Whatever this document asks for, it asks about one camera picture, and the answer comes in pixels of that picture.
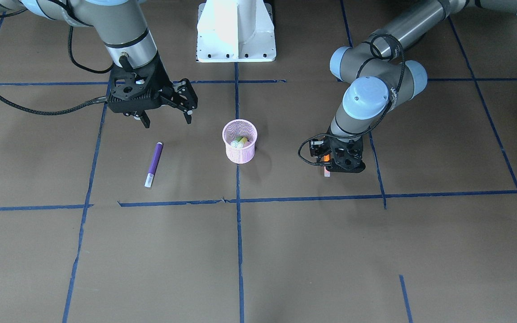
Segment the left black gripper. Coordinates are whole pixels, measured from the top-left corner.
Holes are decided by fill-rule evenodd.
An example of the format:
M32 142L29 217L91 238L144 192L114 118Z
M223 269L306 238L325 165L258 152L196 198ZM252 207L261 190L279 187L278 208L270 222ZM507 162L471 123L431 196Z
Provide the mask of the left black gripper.
M362 160L364 145L361 139L347 142L328 136L325 139L329 141L331 148L331 161L328 166L330 172L357 174L365 170L366 165Z

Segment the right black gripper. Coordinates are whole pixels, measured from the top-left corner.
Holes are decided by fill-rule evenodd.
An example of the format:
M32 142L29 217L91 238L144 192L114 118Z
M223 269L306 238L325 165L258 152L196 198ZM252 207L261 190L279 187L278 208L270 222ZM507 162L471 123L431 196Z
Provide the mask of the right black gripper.
M150 119L145 110L168 105L180 110L186 123L191 124L193 111L198 107L198 97L189 79L173 84L159 54L132 72L114 66L110 85L107 106L111 111L134 114L134 119L141 121L146 129L150 128Z

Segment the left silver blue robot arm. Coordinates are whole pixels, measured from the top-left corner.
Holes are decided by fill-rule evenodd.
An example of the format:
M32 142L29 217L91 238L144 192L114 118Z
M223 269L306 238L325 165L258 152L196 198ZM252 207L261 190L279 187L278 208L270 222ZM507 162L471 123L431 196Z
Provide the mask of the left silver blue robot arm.
M328 172L365 170L362 137L427 85L425 68L408 61L406 50L451 14L473 6L517 15L517 0L419 0L359 45L333 53L329 69L349 87L326 133L310 139L316 166Z

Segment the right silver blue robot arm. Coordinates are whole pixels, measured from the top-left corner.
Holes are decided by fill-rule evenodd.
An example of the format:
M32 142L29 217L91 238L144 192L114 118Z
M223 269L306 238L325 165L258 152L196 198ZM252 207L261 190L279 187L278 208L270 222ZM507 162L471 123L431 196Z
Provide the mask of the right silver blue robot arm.
M161 106L180 110L187 123L198 105L188 79L173 83L137 0L0 0L0 17L29 11L70 27L92 27L112 59L110 91L74 108L45 112L25 108L0 95L0 101L23 112L60 116L95 104L107 104L114 113L131 116L150 126L146 112Z

